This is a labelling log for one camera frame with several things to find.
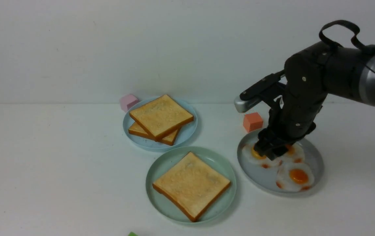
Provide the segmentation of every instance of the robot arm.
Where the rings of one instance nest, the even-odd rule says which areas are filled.
[[[355,48],[344,48],[324,36],[323,31],[333,25],[354,32]],[[271,160],[285,154],[285,145],[315,129],[313,120],[328,94],[375,106],[375,45],[363,45],[357,39],[359,32],[349,21],[330,22],[321,29],[320,42],[292,55],[284,70],[266,76],[235,99],[241,113],[261,101],[270,106],[269,124],[259,132],[255,151]],[[279,82],[283,76],[286,85]]]

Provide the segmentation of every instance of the fried egg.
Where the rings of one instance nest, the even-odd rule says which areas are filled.
[[[243,156],[246,157],[246,160],[252,164],[259,165],[262,168],[272,168],[278,167],[282,164],[282,160],[280,158],[276,158],[275,160],[270,160],[266,156],[260,156],[254,149],[254,145],[247,144],[242,149]]]
[[[306,163],[284,163],[276,174],[276,185],[287,191],[306,191],[313,183],[314,175]]]
[[[304,150],[297,143],[293,145],[285,145],[288,151],[282,155],[281,160],[284,162],[301,163],[304,162]]]

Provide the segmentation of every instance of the toast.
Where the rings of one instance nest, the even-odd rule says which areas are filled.
[[[168,136],[165,136],[164,138],[160,139],[158,142],[167,144],[169,146],[173,146],[174,141],[176,141],[177,135],[179,134],[179,131],[181,128],[178,128],[176,131],[173,131]],[[128,129],[128,133],[140,136],[146,139],[154,140],[152,136],[150,136],[137,122],[134,122],[131,127]]]
[[[153,188],[196,222],[230,185],[229,179],[189,152],[158,178]]]
[[[129,116],[156,142],[194,120],[167,94],[130,111]]]

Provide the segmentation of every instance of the table surface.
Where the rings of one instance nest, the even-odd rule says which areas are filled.
[[[0,105],[0,236],[375,235],[375,108],[325,104],[307,136],[324,157],[323,186],[291,199],[241,172],[246,132],[232,104],[193,106],[200,122],[188,145],[224,155],[237,174],[217,221],[181,226],[152,207],[145,177],[161,154],[127,139],[118,104]],[[267,121],[267,106],[254,109]]]

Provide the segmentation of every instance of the block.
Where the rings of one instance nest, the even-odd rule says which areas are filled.
[[[132,94],[125,95],[125,96],[123,96],[122,98],[119,99],[120,108],[124,112],[128,112],[128,110],[131,107],[133,107],[135,104],[137,104],[138,102],[139,102],[138,98],[136,98]]]
[[[257,130],[264,125],[264,120],[261,118],[259,113],[254,112],[246,114],[243,120],[243,126],[246,129],[247,133]]]

